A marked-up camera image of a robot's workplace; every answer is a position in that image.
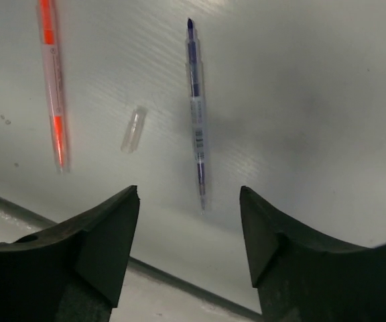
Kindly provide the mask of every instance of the orange marker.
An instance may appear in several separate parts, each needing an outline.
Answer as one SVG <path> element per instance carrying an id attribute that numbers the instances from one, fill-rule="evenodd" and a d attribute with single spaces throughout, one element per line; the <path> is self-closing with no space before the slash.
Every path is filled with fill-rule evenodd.
<path id="1" fill-rule="evenodd" d="M 58 172 L 67 172 L 68 150 L 66 146 L 62 77 L 60 74 L 53 0 L 38 0 L 37 13 L 56 167 Z"/>

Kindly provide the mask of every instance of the white label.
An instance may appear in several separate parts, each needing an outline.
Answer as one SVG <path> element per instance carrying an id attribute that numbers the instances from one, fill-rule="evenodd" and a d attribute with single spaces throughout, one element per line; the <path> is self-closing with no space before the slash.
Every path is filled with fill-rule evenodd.
<path id="1" fill-rule="evenodd" d="M 205 159 L 204 147 L 204 99 L 192 97 L 190 99 L 190 111 L 192 113 L 193 148 L 197 162 Z"/>
<path id="2" fill-rule="evenodd" d="M 64 104 L 62 99 L 62 77 L 58 48 L 55 45 L 42 45 L 44 74 L 46 78 L 47 103 L 51 116 L 62 116 Z"/>

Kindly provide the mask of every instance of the transparent marker cap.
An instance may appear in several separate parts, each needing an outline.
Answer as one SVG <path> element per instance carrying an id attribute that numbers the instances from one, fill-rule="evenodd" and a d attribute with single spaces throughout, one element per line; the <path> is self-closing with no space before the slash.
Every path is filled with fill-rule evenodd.
<path id="1" fill-rule="evenodd" d="M 146 115 L 147 109 L 142 106 L 138 106 L 133 111 L 131 121 L 127 126 L 125 137 L 123 138 L 123 143 L 121 144 L 121 150 L 123 152 L 132 153 L 137 149 Z"/>

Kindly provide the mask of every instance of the blue marker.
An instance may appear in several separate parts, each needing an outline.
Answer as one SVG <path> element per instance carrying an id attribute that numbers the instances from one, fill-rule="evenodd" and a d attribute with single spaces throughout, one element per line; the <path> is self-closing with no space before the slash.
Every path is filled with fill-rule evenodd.
<path id="1" fill-rule="evenodd" d="M 206 208 L 206 179 L 205 160 L 206 141 L 206 113 L 203 93 L 202 61 L 200 60 L 199 41 L 193 21 L 187 22 L 187 73 L 190 83 L 190 110 L 192 112 L 192 133 L 194 157 L 197 165 L 197 185 L 202 212 Z"/>

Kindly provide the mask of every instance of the white surface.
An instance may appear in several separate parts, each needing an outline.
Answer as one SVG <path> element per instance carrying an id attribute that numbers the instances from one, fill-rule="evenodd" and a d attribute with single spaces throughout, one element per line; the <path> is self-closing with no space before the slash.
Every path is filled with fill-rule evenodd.
<path id="1" fill-rule="evenodd" d="M 0 242 L 15 240 L 41 230 L 33 223 L 0 208 Z M 226 309 L 150 278 L 128 267 L 119 307 L 110 322 L 248 322 Z"/>
<path id="2" fill-rule="evenodd" d="M 242 184 L 334 237 L 386 242 L 386 1 L 57 4 L 72 173 L 53 165 L 35 0 L 0 0 L 2 197 L 62 221 L 138 184 L 132 256 L 255 310 Z M 212 150 L 205 217 L 190 138 L 189 16 Z M 136 105 L 149 113 L 126 155 L 119 147 Z"/>

